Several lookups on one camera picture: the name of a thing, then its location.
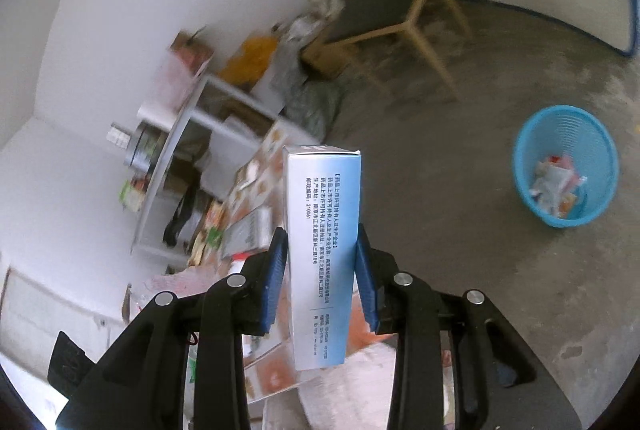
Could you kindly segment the blue white medicine box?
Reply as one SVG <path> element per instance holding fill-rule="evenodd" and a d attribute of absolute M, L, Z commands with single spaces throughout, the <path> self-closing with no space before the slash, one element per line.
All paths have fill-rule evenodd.
<path fill-rule="evenodd" d="M 361 154 L 325 145 L 283 150 L 291 338 L 299 372 L 346 358 L 361 192 Z"/>

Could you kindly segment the blue plastic trash basket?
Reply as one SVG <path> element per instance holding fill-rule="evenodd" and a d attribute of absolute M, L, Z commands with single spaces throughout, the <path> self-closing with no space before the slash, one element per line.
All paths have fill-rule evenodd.
<path fill-rule="evenodd" d="M 570 105 L 536 112 L 521 128 L 512 157 L 524 204 L 552 228 L 597 219 L 613 199 L 620 164 L 600 120 Z"/>

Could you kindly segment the table with patterned tablecloth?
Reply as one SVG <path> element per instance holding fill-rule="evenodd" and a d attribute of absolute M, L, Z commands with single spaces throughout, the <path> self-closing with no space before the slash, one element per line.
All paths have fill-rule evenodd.
<path fill-rule="evenodd" d="M 206 291 L 237 271 L 246 256 L 265 249 L 274 230 L 283 224 L 283 147 L 310 141 L 302 130 L 276 122 L 236 174 L 227 200 L 210 203 L 186 269 L 153 276 L 128 289 L 126 320 L 132 320 L 163 290 L 178 297 Z M 246 336 L 243 346 L 247 401 L 262 407 L 264 428 L 385 428 L 395 351 L 384 337 L 370 332 L 358 298 L 352 299 L 346 358 L 340 366 L 295 369 L 286 292 L 281 294 L 270 333 Z"/>

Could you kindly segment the grey metal cooker pot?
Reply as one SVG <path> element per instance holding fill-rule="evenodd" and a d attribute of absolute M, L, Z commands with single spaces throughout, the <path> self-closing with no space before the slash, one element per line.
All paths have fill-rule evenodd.
<path fill-rule="evenodd" d="M 152 172 L 160 158 L 168 133 L 141 121 L 130 136 L 125 150 L 125 164 L 137 172 Z"/>

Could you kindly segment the white metal desk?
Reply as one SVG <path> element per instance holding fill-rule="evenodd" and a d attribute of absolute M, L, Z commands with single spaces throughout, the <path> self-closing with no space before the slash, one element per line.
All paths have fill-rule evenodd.
<path fill-rule="evenodd" d="M 220 113 L 228 105 L 241 105 L 270 121 L 279 118 L 266 104 L 215 75 L 206 74 L 198 78 L 193 93 L 178 113 L 174 126 L 167 135 L 151 173 L 132 235 L 132 256 L 148 257 L 176 268 L 186 265 L 186 252 L 180 246 L 168 247 L 163 242 L 166 225 L 182 197 L 178 190 L 166 190 L 165 182 L 171 163 L 178 159 L 195 164 L 205 155 L 213 134 L 229 141 L 234 148 L 258 149 L 257 141 L 232 129 L 221 119 Z"/>

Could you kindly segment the white paper towel roll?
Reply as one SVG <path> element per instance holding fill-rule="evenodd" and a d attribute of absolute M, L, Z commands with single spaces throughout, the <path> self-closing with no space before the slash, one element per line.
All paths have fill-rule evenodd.
<path fill-rule="evenodd" d="M 156 101 L 144 101 L 137 112 L 137 117 L 164 132 L 170 132 L 174 127 L 180 110 Z"/>

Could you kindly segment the yellow plastic bag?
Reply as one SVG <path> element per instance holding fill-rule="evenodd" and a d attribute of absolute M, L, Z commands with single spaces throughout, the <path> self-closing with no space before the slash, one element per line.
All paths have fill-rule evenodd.
<path fill-rule="evenodd" d="M 269 68 L 278 45 L 279 40 L 275 36 L 247 37 L 218 72 L 218 77 L 234 86 L 258 83 Z"/>

